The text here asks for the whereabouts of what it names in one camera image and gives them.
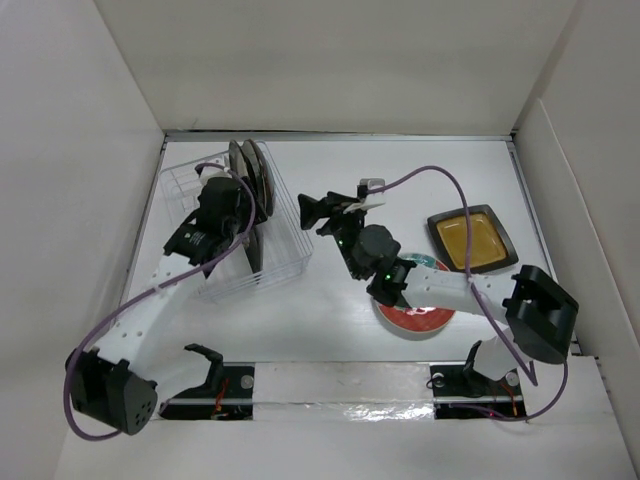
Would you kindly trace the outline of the black square floral plate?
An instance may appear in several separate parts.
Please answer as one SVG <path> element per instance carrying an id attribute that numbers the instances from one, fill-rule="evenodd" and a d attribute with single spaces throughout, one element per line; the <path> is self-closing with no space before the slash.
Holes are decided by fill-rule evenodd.
<path id="1" fill-rule="evenodd" d="M 253 274 L 258 274 L 263 269 L 264 241 L 261 228 L 254 226 L 243 240 L 245 256 Z"/>

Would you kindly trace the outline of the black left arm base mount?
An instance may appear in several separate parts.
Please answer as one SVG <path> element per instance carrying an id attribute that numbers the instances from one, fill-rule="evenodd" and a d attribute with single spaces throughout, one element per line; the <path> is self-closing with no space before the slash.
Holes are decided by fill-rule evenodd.
<path id="1" fill-rule="evenodd" d="M 175 421 L 252 420 L 254 382 L 253 363 L 226 364 L 213 380 L 171 398 L 159 417 Z"/>

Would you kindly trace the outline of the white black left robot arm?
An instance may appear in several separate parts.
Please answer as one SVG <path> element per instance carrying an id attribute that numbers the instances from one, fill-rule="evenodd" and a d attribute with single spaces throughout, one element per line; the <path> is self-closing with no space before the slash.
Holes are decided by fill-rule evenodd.
<path id="1" fill-rule="evenodd" d="M 258 201 L 230 170 L 207 179 L 201 206 L 174 231 L 146 290 L 100 320 L 65 363 L 62 405 L 80 438 L 98 442 L 139 433 L 185 390 L 212 396 L 224 387 L 224 358 L 191 343 L 172 364 L 153 351 L 183 304 L 248 236 Z"/>

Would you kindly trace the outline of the round plate black checkered rim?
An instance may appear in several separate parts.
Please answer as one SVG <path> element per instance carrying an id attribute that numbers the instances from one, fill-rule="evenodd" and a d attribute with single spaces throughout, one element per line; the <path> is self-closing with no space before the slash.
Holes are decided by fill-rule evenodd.
<path id="1" fill-rule="evenodd" d="M 236 140 L 231 140 L 228 146 L 229 166 L 241 178 L 249 178 L 249 164 Z"/>

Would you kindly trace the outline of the cream round plate tree design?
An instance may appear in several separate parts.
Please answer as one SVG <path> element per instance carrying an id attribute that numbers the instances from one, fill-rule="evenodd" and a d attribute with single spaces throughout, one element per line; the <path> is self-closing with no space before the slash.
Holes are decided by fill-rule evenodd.
<path id="1" fill-rule="evenodd" d="M 264 216 L 269 218 L 273 214 L 273 205 L 270 190 L 267 185 L 268 175 L 264 167 L 264 161 L 257 153 L 256 147 L 257 144 L 253 140 L 248 139 L 242 144 L 241 150 L 251 165 L 250 169 L 253 172 L 255 190 L 265 212 Z"/>

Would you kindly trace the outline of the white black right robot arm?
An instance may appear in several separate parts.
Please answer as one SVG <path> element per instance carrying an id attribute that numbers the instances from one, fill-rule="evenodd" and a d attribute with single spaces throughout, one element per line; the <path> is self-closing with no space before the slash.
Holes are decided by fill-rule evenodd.
<path id="1" fill-rule="evenodd" d="M 300 226 L 333 237 L 351 277 L 367 281 L 368 294 L 381 305 L 485 316 L 496 335 L 469 352 L 461 372 L 470 391 L 486 392 L 517 367 L 533 377 L 535 362 L 566 362 L 578 313 L 571 295 L 532 265 L 513 275 L 480 275 L 402 258 L 388 229 L 365 222 L 368 210 L 384 204 L 384 191 L 368 179 L 354 197 L 330 192 L 316 200 L 301 194 Z"/>

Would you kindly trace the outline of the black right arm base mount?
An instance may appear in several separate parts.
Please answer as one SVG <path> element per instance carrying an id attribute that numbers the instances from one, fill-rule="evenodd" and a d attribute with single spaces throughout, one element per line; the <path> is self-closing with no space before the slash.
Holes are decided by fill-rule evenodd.
<path id="1" fill-rule="evenodd" d="M 462 363 L 429 367 L 437 420 L 524 418 L 527 415 L 520 379 L 515 370 L 498 381 L 467 371 Z"/>

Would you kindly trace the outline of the red teal round plate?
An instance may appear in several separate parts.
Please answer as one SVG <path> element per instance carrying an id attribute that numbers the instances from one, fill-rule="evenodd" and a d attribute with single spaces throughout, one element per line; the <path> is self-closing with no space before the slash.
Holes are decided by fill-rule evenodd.
<path id="1" fill-rule="evenodd" d="M 388 307 L 378 302 L 374 306 L 382 324 L 394 334 L 418 340 L 435 335 L 445 328 L 455 315 L 454 310 L 435 307 Z"/>

